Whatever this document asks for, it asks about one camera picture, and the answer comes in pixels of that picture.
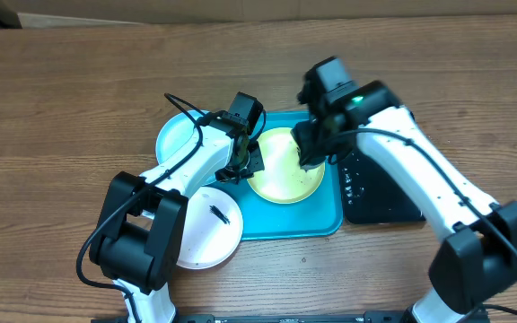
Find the yellow plate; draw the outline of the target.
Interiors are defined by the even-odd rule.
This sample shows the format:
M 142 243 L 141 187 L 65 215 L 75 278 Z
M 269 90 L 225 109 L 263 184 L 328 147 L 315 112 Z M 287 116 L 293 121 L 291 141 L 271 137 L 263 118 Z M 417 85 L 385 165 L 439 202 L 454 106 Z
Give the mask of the yellow plate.
M 325 165 L 303 170 L 299 165 L 298 145 L 290 127 L 269 129 L 258 138 L 264 170 L 248 179 L 250 187 L 262 198 L 277 204 L 297 203 L 312 195 L 325 175 Z

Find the green sponge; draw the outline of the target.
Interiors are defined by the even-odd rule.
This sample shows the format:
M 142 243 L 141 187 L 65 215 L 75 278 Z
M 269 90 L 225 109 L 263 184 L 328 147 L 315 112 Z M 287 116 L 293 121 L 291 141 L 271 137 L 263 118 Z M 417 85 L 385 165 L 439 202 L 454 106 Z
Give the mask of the green sponge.
M 319 164 L 309 164 L 309 163 L 307 163 L 307 164 L 302 165 L 301 169 L 304 170 L 304 171 L 316 170 L 320 166 L 323 166 L 323 163 L 319 163 Z

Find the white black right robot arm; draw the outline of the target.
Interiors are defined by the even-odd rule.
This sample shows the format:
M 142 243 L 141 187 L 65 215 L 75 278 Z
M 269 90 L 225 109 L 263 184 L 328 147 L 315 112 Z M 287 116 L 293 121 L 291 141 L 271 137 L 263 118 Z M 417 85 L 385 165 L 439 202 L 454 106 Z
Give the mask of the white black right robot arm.
M 468 181 L 384 83 L 307 81 L 297 100 L 310 113 L 293 131 L 303 168 L 361 152 L 395 180 L 440 242 L 432 288 L 403 321 L 462 322 L 517 283 L 517 202 L 501 205 Z

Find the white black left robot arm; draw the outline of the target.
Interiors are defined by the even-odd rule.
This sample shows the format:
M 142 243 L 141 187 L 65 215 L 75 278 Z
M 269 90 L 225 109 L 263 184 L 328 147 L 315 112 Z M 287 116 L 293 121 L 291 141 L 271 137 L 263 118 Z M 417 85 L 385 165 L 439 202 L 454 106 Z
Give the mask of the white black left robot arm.
M 255 122 L 210 114 L 169 159 L 140 176 L 121 171 L 110 182 L 97 227 L 82 256 L 120 291 L 128 322 L 172 322 L 168 282 L 180 257 L 188 201 L 206 179 L 247 179 L 261 170 Z

